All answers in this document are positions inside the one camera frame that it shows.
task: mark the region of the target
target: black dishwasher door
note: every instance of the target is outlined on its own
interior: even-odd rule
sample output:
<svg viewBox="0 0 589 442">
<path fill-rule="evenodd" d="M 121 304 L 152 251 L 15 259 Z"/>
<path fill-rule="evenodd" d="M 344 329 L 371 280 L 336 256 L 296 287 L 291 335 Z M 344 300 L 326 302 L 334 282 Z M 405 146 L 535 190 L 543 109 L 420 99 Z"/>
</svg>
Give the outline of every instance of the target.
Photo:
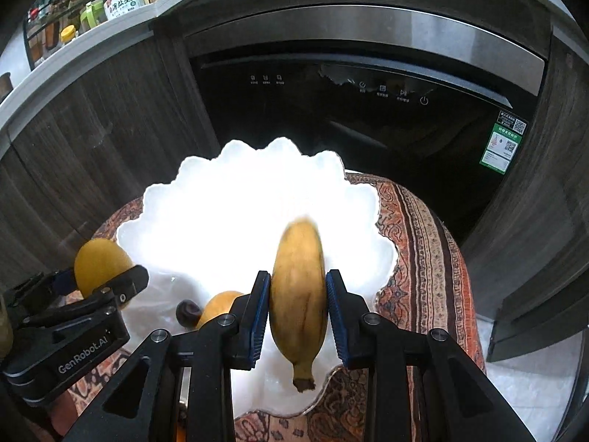
<svg viewBox="0 0 589 442">
<path fill-rule="evenodd" d="M 508 170 L 487 147 L 497 125 L 509 132 L 518 120 L 510 102 L 447 75 L 345 55 L 195 60 L 193 68 L 221 145 L 264 148 L 284 136 L 307 155 L 336 151 L 346 169 L 414 192 L 458 243 Z M 484 156 L 499 163 L 481 164 Z"/>
</svg>

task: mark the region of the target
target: qr code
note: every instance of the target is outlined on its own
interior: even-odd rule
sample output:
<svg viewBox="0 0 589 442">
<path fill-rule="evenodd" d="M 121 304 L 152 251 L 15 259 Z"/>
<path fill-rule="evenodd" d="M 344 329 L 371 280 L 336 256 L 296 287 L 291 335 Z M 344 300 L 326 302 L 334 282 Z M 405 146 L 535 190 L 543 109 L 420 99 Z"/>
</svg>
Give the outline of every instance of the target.
<svg viewBox="0 0 589 442">
<path fill-rule="evenodd" d="M 525 123 L 521 119 L 516 119 L 514 123 L 514 131 L 523 134 L 525 131 Z"/>
</svg>

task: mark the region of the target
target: banana tip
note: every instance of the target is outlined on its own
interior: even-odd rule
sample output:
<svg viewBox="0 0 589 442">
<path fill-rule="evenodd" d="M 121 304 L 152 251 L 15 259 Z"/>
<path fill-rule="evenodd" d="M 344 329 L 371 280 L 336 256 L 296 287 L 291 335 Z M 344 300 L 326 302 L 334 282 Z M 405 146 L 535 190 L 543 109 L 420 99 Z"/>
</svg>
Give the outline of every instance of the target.
<svg viewBox="0 0 589 442">
<path fill-rule="evenodd" d="M 299 392 L 315 390 L 315 381 L 313 379 L 293 379 L 293 385 Z"/>
</svg>

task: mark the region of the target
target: patterned tablecloth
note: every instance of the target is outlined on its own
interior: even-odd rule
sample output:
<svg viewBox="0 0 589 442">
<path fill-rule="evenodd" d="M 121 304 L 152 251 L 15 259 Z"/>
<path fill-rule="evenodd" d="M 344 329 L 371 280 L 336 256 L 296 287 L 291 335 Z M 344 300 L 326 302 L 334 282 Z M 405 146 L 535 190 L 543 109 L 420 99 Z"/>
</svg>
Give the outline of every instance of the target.
<svg viewBox="0 0 589 442">
<path fill-rule="evenodd" d="M 377 294 L 377 311 L 402 329 L 425 333 L 433 327 L 445 328 L 484 371 L 466 265 L 448 230 L 423 201 L 398 184 L 372 175 L 347 177 L 352 184 L 376 187 L 381 198 L 377 226 L 399 252 L 395 273 Z M 95 237 L 115 239 L 119 225 L 138 218 L 141 211 L 141 199 L 130 202 L 113 214 Z M 127 354 L 118 351 L 70 389 L 79 413 L 126 359 Z M 415 383 L 409 370 L 413 407 Z M 255 411 L 237 417 L 237 441 L 360 442 L 366 390 L 366 370 L 338 368 L 320 401 L 306 414 L 283 418 Z M 413 440 L 419 441 L 419 414 L 415 409 L 412 413 Z"/>
</svg>

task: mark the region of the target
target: green label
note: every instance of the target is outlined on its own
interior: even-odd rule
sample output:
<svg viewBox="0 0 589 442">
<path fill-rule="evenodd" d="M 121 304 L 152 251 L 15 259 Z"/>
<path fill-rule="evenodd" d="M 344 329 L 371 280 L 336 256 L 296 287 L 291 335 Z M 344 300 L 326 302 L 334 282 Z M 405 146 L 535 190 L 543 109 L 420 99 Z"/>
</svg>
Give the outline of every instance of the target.
<svg viewBox="0 0 589 442">
<path fill-rule="evenodd" d="M 505 174 L 519 143 L 521 143 L 521 135 L 495 123 L 480 163 Z"/>
</svg>

